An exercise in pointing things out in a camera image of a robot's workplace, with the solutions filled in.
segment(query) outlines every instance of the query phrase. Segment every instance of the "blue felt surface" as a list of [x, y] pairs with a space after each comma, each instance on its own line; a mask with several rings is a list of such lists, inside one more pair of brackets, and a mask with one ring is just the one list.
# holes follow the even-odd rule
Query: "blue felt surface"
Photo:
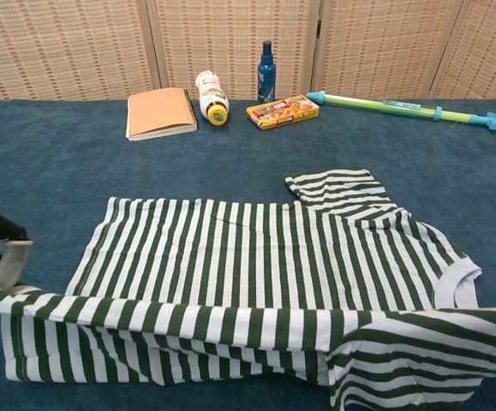
[[[291, 201], [289, 173], [369, 169], [390, 196], [442, 229], [484, 270], [479, 302], [496, 306], [496, 132], [363, 110], [260, 132], [232, 102], [230, 121], [162, 139], [124, 138], [126, 103], [0, 102], [0, 212], [35, 241], [22, 281], [63, 292], [112, 195]], [[495, 101], [448, 101], [485, 114]], [[292, 378], [179, 384], [25, 384], [5, 379], [0, 410], [322, 410], [326, 388]], [[496, 379], [464, 409], [496, 410]]]

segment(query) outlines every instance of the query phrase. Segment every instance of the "yellow bottle cap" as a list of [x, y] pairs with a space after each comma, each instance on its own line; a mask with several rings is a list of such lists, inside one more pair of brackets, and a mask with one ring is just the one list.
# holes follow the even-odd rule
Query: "yellow bottle cap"
[[222, 126], [225, 124], [228, 116], [227, 109], [221, 104], [214, 104], [207, 109], [207, 118], [214, 126]]

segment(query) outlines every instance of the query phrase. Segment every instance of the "plastic bottle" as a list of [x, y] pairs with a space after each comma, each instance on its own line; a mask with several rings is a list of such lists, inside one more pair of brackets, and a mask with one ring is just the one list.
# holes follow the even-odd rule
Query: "plastic bottle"
[[211, 70], [196, 76], [196, 89], [202, 115], [214, 126], [222, 126], [229, 116], [229, 100], [221, 88], [221, 82]]
[[276, 66], [274, 65], [270, 40], [263, 42], [261, 63], [257, 66], [257, 86], [257, 99], [260, 103], [269, 103], [275, 100]]

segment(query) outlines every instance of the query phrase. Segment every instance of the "spiral notebook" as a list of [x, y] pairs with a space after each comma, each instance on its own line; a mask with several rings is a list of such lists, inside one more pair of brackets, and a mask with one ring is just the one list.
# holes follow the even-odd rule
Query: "spiral notebook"
[[131, 141], [195, 131], [198, 122], [184, 88], [159, 88], [128, 98], [126, 137]]

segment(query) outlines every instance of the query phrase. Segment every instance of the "shirt sleeve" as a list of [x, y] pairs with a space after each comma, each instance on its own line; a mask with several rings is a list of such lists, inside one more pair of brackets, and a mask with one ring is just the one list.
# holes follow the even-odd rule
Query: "shirt sleeve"
[[305, 206], [341, 217], [372, 219], [404, 211], [367, 170], [329, 170], [287, 176], [290, 190]]

